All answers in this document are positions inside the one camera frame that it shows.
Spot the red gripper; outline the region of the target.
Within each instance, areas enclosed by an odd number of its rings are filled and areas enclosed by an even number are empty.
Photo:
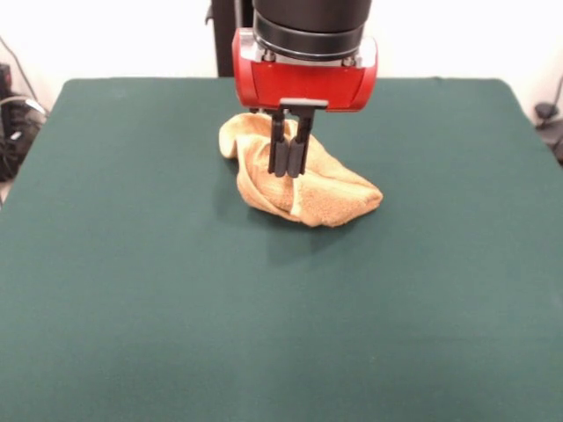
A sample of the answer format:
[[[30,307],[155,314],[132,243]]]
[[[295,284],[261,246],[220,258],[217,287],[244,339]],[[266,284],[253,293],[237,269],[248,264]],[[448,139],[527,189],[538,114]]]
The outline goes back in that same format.
[[[377,80],[377,43],[365,37],[346,59],[311,62],[266,50],[252,29],[239,28],[232,41],[235,86],[246,108],[275,110],[287,105],[319,106],[328,112],[362,110]],[[288,144],[283,110],[271,113],[268,172],[292,178],[304,174],[314,110],[291,110],[298,117],[296,135]]]

